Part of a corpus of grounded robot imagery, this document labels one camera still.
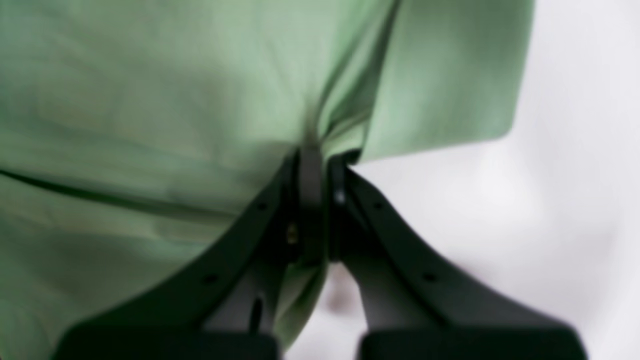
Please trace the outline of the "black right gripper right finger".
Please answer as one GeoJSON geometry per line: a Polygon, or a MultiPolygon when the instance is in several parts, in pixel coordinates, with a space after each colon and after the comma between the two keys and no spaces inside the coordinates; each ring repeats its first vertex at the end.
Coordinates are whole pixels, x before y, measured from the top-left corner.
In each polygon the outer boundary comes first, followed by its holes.
{"type": "Polygon", "coordinates": [[[359,360],[586,360],[568,324],[500,294],[422,240],[386,197],[327,164],[328,253],[356,280],[367,333],[359,360]]]}

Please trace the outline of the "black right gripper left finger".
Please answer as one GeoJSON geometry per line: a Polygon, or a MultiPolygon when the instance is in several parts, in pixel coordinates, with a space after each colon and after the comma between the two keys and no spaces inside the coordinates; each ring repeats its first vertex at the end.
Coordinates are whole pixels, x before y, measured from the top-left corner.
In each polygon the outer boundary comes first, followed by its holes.
{"type": "Polygon", "coordinates": [[[306,146],[207,251],[150,291],[74,326],[55,360],[279,360],[287,269],[326,260],[323,160],[306,146]]]}

